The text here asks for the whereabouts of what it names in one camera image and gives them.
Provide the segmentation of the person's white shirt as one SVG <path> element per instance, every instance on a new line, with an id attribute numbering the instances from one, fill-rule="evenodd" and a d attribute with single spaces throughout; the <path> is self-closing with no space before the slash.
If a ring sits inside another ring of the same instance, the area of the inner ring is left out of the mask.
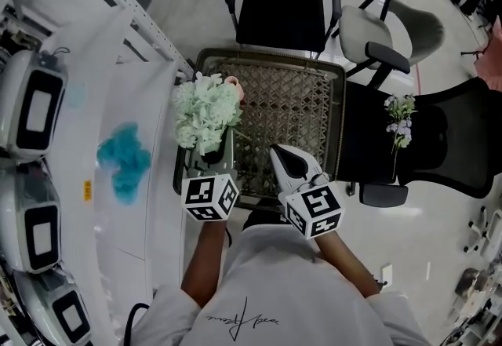
<path id="1" fill-rule="evenodd" d="M 407 297 L 364 298 L 290 224 L 245 228 L 200 308 L 162 286 L 129 346 L 430 346 Z"/>

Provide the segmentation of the grey shell chair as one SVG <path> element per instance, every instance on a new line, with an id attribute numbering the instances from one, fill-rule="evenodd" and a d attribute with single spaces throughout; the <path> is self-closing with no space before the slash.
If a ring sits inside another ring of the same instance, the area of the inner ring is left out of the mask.
<path id="1" fill-rule="evenodd" d="M 389 13 L 399 19 L 409 36 L 409 56 L 394 49 L 385 24 Z M 379 89 L 391 72 L 408 74 L 412 66 L 437 51 L 445 40 L 445 28 L 435 14 L 399 0 L 365 0 L 358 7 L 346 5 L 341 9 L 338 28 L 332 37 L 340 40 L 344 57 L 355 65 L 346 72 L 346 77 L 365 69 L 373 70 L 368 86 Z"/>

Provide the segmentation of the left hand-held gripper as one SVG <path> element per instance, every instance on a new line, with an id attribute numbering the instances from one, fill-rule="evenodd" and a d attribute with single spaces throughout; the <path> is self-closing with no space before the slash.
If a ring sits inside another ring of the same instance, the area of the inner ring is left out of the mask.
<path id="1" fill-rule="evenodd" d="M 197 221 L 226 221 L 239 196 L 238 188 L 230 174 L 235 170 L 235 135 L 227 127 L 222 139 L 220 172 L 209 176 L 211 155 L 201 155 L 193 150 L 188 159 L 187 175 L 182 180 L 181 205 Z"/>

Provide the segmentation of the wicker glass-top table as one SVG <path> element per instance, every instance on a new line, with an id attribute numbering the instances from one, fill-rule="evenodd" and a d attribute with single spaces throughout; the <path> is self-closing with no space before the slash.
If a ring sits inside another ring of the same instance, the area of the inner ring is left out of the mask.
<path id="1" fill-rule="evenodd" d="M 270 149 L 275 144 L 299 148 L 313 155 L 322 170 L 335 178 L 344 124 L 346 77 L 336 64 L 299 56 L 208 48 L 200 52 L 195 74 L 235 76 L 244 90 L 235 135 L 237 207 L 278 211 L 279 187 Z M 220 172 L 222 141 L 210 152 L 209 176 Z M 180 192 L 193 149 L 180 145 L 173 189 Z"/>

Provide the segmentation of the person's right forearm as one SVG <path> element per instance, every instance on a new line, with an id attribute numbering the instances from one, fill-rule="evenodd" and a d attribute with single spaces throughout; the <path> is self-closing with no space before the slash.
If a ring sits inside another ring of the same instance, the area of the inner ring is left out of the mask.
<path id="1" fill-rule="evenodd" d="M 335 232 L 315 238 L 322 257 L 351 282 L 364 298 L 380 293 L 377 281 Z"/>

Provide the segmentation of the black high-back office chair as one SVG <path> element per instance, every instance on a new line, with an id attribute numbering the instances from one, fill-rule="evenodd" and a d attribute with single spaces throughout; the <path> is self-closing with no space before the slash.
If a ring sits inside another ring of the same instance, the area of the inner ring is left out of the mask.
<path id="1" fill-rule="evenodd" d="M 486 197 L 502 173 L 502 92 L 480 78 L 415 99 L 411 141 L 397 147 L 388 94 L 347 84 L 338 181 L 362 204 L 402 205 L 414 181 L 440 184 L 472 198 Z"/>

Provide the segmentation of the pink vase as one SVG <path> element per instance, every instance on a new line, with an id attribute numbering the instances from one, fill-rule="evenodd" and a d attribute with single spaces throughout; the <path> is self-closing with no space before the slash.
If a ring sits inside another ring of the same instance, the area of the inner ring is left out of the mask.
<path id="1" fill-rule="evenodd" d="M 242 85 L 239 82 L 239 80 L 235 76 L 228 76 L 224 79 L 224 82 L 228 83 L 228 84 L 232 84 L 236 88 L 237 93 L 238 93 L 238 102 L 239 102 L 239 105 L 242 106 L 245 103 L 245 101 L 244 101 L 245 94 L 244 94 L 244 90 L 243 90 Z"/>

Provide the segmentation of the purple flower sprig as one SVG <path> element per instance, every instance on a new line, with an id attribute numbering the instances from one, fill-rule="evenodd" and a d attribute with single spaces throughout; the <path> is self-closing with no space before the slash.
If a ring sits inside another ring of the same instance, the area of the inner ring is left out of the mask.
<path id="1" fill-rule="evenodd" d="M 396 177 L 398 153 L 407 148 L 412 141 L 412 115 L 415 110 L 415 96 L 391 95 L 384 101 L 384 110 L 388 113 L 386 132 L 393 137 L 391 153 L 393 155 L 393 176 Z"/>

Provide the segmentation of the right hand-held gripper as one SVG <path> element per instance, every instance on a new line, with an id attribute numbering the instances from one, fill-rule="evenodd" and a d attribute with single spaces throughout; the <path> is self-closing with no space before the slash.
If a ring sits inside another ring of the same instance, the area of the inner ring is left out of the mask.
<path id="1" fill-rule="evenodd" d="M 306 239 L 337 230 L 345 214 L 343 197 L 336 183 L 321 174 L 315 157 L 294 146 L 275 144 L 270 158 L 287 220 Z M 287 191 L 294 184 L 300 185 Z"/>

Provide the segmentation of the white flowers bunch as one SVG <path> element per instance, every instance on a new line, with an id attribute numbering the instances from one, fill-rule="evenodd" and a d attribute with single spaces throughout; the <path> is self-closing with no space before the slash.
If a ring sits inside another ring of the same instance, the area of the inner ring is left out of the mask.
<path id="1" fill-rule="evenodd" d="M 204 75 L 198 71 L 195 80 L 173 90 L 175 138 L 182 148 L 201 155 L 217 151 L 225 129 L 240 122 L 237 90 L 224 79 L 221 73 Z"/>

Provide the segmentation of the white swivel chair base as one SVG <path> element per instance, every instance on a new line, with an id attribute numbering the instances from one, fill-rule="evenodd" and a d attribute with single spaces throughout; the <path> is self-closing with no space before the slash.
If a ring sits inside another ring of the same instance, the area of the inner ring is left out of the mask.
<path id="1" fill-rule="evenodd" d="M 471 242 L 463 247 L 463 252 L 479 252 L 485 260 L 494 260 L 502 251 L 502 209 L 490 213 L 482 206 L 478 218 L 468 222 L 468 228 Z"/>

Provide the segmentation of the person's left forearm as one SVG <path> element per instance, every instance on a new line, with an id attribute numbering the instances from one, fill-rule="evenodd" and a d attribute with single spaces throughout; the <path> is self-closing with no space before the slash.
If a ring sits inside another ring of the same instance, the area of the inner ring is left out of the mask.
<path id="1" fill-rule="evenodd" d="M 205 222 L 197 245 L 184 274 L 181 289 L 200 307 L 204 308 L 214 296 L 220 277 L 221 257 L 227 222 Z"/>

